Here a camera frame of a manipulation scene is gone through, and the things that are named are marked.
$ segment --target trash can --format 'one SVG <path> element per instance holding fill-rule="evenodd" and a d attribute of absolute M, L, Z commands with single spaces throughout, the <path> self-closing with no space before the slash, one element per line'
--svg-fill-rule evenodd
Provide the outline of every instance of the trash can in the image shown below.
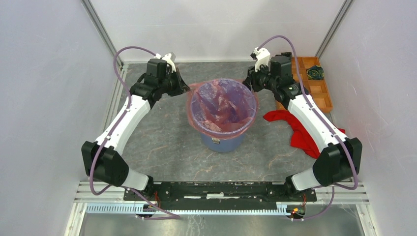
<path fill-rule="evenodd" d="M 255 120 L 256 95 L 242 82 L 232 79 L 216 79 L 190 87 L 188 121 L 201 133 L 203 144 L 217 152 L 235 150 Z"/>

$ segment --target orange tray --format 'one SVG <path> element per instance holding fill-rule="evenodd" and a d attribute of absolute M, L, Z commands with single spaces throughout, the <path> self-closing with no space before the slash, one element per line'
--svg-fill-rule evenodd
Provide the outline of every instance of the orange tray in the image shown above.
<path fill-rule="evenodd" d="M 323 80 L 309 80 L 307 77 L 307 69 L 314 65 L 320 65 L 319 59 L 317 57 L 299 57 L 298 63 L 304 87 L 310 92 L 310 95 L 313 97 L 314 102 L 320 108 L 320 110 L 323 113 L 329 113 L 333 110 L 333 104 L 330 99 L 330 94 L 328 93 L 326 77 Z M 294 58 L 292 63 L 292 71 L 294 79 L 299 81 Z M 281 103 L 277 101 L 276 108 L 278 110 L 285 110 L 284 106 L 282 106 Z"/>

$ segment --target red cloth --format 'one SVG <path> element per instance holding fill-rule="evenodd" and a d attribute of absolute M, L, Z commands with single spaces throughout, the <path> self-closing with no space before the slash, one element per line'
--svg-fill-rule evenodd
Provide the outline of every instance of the red cloth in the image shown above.
<path fill-rule="evenodd" d="M 302 126 L 301 122 L 293 116 L 289 111 L 278 110 L 268 112 L 264 115 L 264 119 L 267 121 L 285 120 L 291 126 L 294 131 L 291 137 L 290 145 L 295 148 L 302 149 L 305 154 L 317 159 L 320 155 L 319 149 L 310 134 Z"/>

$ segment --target metal frame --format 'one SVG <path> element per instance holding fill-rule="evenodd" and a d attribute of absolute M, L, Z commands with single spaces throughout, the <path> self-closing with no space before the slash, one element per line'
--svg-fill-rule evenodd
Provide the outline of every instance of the metal frame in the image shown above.
<path fill-rule="evenodd" d="M 353 186 L 351 182 L 344 183 L 347 186 Z M 95 189 L 102 189 L 107 186 L 103 182 L 95 182 Z M 110 187 L 103 194 L 93 195 L 89 188 L 88 182 L 80 182 L 75 195 L 72 211 L 65 229 L 65 236 L 78 236 L 83 224 L 86 213 L 109 213 L 109 214 L 129 214 L 136 213 L 143 201 L 128 202 L 123 200 L 125 189 L 121 187 Z M 316 189 L 317 201 L 307 202 L 307 205 L 325 205 L 331 198 L 331 187 L 322 187 Z M 299 202 L 277 202 L 277 211 L 178 211 L 175 213 L 181 215 L 187 214 L 218 214 L 218 215 L 283 215 L 283 209 L 291 205 L 300 205 Z M 379 235 L 373 220 L 373 211 L 366 195 L 363 183 L 359 183 L 358 188 L 354 191 L 335 187 L 335 196 L 333 205 L 355 205 L 365 236 Z"/>
<path fill-rule="evenodd" d="M 86 9 L 88 15 L 91 18 L 91 21 L 93 22 L 95 28 L 97 29 L 97 32 L 100 34 L 101 38 L 103 39 L 104 43 L 106 44 L 107 49 L 109 49 L 112 56 L 115 56 L 117 53 L 117 50 L 113 44 L 113 42 L 110 39 L 109 34 L 107 33 L 106 29 L 103 26 L 103 23 L 101 22 L 100 18 L 98 17 L 97 12 L 94 9 L 94 6 L 92 5 L 90 0 L 81 0 L 81 3 L 83 4 L 84 8 Z M 120 57 L 117 58 L 117 63 L 121 67 L 123 66 L 123 62 L 121 61 Z"/>
<path fill-rule="evenodd" d="M 128 68 L 129 68 L 129 64 L 125 64 L 119 71 L 121 79 L 123 81 L 126 81 L 126 74 L 127 74 Z M 107 109 L 107 117 L 102 127 L 103 131 L 106 130 L 107 127 L 109 127 L 110 123 L 112 123 L 112 121 L 116 117 L 118 113 L 120 97 L 121 97 L 121 94 L 123 93 L 123 86 L 121 85 L 120 81 L 117 79 L 115 81 L 116 82 L 115 82 L 115 86 L 113 89 L 112 98 L 110 100 L 109 108 Z"/>
<path fill-rule="evenodd" d="M 337 28 L 339 28 L 340 23 L 342 22 L 343 18 L 345 17 L 346 13 L 348 12 L 349 8 L 351 7 L 354 0 L 345 0 L 340 8 L 339 12 L 337 13 L 336 17 L 334 18 L 333 23 L 331 24 L 323 42 L 321 43 L 319 49 L 317 50 L 316 57 L 319 59 L 323 55 L 324 51 L 326 50 L 328 44 L 330 43 L 331 39 L 334 36 Z"/>

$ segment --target gray floor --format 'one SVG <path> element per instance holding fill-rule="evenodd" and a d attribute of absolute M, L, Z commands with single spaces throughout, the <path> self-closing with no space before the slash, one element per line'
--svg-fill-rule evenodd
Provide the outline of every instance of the gray floor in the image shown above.
<path fill-rule="evenodd" d="M 244 79 L 253 62 L 178 63 L 187 84 L 216 78 Z M 132 86 L 146 64 L 130 64 L 126 83 Z M 121 98 L 120 107 L 126 95 Z M 258 93 L 259 109 L 242 145 L 230 153 L 216 153 L 200 141 L 185 112 L 185 94 L 164 95 L 134 130 L 123 152 L 129 166 L 156 181 L 283 181 L 311 167 L 314 159 L 290 146 L 293 134 L 285 121 L 268 122 L 262 116 L 276 110 L 273 95 Z"/>

